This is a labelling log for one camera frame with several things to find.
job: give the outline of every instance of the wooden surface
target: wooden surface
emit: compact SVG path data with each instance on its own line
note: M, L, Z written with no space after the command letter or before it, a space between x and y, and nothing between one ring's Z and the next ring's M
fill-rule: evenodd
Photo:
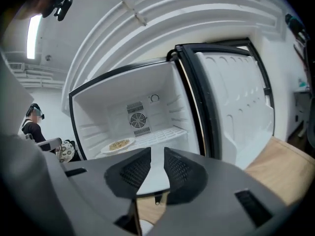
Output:
M315 159L272 137L245 171L289 205L305 195L315 176ZM155 224L165 212L166 197L159 205L154 197L137 199L139 218Z

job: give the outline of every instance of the mini fridge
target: mini fridge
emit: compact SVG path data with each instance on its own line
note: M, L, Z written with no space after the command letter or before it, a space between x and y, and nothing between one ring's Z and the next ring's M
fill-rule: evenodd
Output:
M274 129L255 59L215 44L177 45L164 58L111 70L72 91L69 105L84 159L151 147L151 169L138 195L169 188L164 147L245 169ZM104 153L123 139L133 142Z

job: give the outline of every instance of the ceiling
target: ceiling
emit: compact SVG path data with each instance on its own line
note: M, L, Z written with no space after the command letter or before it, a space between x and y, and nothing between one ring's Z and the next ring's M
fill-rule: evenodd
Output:
M1 47L9 62L24 62L56 69L57 79L64 77L81 43L94 25L120 0L73 0L61 22L53 13L42 18L36 40L35 59L27 59L26 45L29 19L13 20Z

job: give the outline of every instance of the ceiling light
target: ceiling light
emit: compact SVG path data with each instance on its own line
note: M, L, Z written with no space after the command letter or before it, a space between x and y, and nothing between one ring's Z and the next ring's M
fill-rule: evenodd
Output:
M29 32L27 39L27 57L35 59L35 44L41 15L34 16L30 19Z

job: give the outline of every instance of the black shirt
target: black shirt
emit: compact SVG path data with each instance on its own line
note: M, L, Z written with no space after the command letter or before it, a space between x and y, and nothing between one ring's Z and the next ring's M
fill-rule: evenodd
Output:
M34 123L32 121L30 121L24 125L24 123L27 122L28 120L30 120L30 119L25 119L25 121L23 122L23 125L22 125L23 126L22 127L23 133L25 135L31 134L36 143L44 142L46 139L43 137L43 134L41 133L40 126L37 123ZM41 146L41 149L44 151L51 150L49 144Z

